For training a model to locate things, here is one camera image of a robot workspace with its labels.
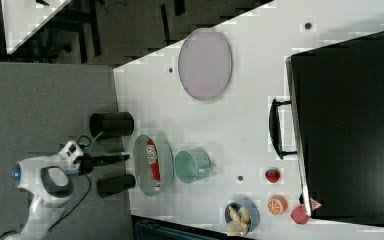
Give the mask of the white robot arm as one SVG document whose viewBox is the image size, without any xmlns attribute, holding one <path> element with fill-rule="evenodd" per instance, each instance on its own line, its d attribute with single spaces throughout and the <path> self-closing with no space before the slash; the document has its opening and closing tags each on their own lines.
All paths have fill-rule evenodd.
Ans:
<svg viewBox="0 0 384 240">
<path fill-rule="evenodd" d="M 124 157 L 0 154 L 0 240 L 132 240 Z"/>
</svg>

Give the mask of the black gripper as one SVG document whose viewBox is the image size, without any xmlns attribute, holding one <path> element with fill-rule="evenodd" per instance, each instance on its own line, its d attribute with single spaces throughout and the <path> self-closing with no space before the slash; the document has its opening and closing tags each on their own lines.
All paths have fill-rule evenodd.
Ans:
<svg viewBox="0 0 384 240">
<path fill-rule="evenodd" d="M 129 159 L 129 154 L 110 154 L 93 157 L 90 154 L 85 153 L 83 156 L 78 158 L 78 163 L 80 164 L 79 174 L 87 175 L 90 174 L 95 167 L 116 164 Z"/>
</svg>

